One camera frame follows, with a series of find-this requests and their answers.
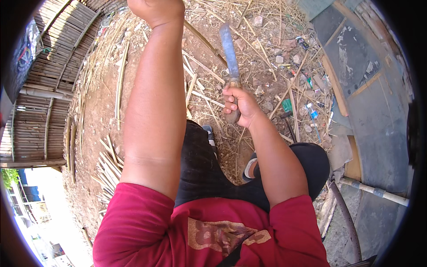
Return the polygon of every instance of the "wooden handle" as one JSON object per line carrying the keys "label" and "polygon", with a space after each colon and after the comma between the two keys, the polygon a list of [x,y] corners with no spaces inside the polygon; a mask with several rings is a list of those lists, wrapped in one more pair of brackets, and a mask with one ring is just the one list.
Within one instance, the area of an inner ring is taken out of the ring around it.
{"label": "wooden handle", "polygon": [[[230,87],[242,88],[240,81],[230,82]],[[234,104],[237,105],[237,98],[234,98]],[[230,114],[225,114],[225,120],[229,124],[235,124],[240,119],[240,110],[232,110]]]}

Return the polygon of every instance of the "shoe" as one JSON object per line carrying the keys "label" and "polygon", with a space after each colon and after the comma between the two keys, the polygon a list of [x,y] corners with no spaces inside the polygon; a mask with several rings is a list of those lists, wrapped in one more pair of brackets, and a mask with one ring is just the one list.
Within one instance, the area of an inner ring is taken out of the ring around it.
{"label": "shoe", "polygon": [[[249,177],[249,169],[250,169],[252,163],[254,163],[257,160],[258,160],[257,154],[256,154],[256,152],[253,152],[252,155],[251,155],[251,159],[248,161],[248,163],[247,163],[247,165],[245,167],[245,170],[242,173],[242,179],[245,182],[250,182],[250,181],[252,181],[255,178],[255,177]],[[255,165],[254,173],[255,173],[255,169],[256,168],[259,168],[258,163]]]}
{"label": "shoe", "polygon": [[212,131],[212,127],[210,125],[203,125],[202,128],[208,132],[209,144],[211,144],[211,146],[212,146],[212,150],[213,150],[213,153],[215,154],[215,158],[218,159],[218,155],[216,154],[215,141],[213,140],[214,139],[214,136],[213,136],[214,132]]}

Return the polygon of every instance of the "blade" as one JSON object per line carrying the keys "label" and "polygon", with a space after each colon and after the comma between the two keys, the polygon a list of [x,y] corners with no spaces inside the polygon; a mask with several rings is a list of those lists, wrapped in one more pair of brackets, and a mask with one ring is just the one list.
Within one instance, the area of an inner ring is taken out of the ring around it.
{"label": "blade", "polygon": [[227,60],[228,71],[231,78],[239,77],[239,65],[237,65],[236,53],[234,52],[233,38],[231,37],[228,22],[224,23],[219,29],[222,47],[224,48],[225,59]]}

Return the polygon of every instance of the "machete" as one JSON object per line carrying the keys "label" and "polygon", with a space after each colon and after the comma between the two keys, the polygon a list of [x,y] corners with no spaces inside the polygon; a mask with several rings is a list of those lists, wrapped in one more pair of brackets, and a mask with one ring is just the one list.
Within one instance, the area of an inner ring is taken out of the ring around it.
{"label": "machete", "polygon": [[[242,88],[239,77],[239,65],[237,65],[236,53],[234,52],[233,38],[231,37],[228,22],[224,23],[219,29],[222,47],[224,48],[225,59],[227,60],[228,71],[230,73],[230,87]],[[234,98],[234,104],[237,105],[237,98]],[[240,119],[240,110],[232,110],[230,114],[225,114],[225,120],[229,124],[235,124]]]}

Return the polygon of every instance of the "red t-shirt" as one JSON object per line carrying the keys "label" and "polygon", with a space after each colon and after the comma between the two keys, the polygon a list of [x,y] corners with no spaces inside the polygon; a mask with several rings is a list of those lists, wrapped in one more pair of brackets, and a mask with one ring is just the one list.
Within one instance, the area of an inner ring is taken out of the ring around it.
{"label": "red t-shirt", "polygon": [[309,196],[270,213],[205,198],[173,208],[150,188],[120,183],[95,238],[95,266],[216,266],[245,240],[236,266],[329,266]]}

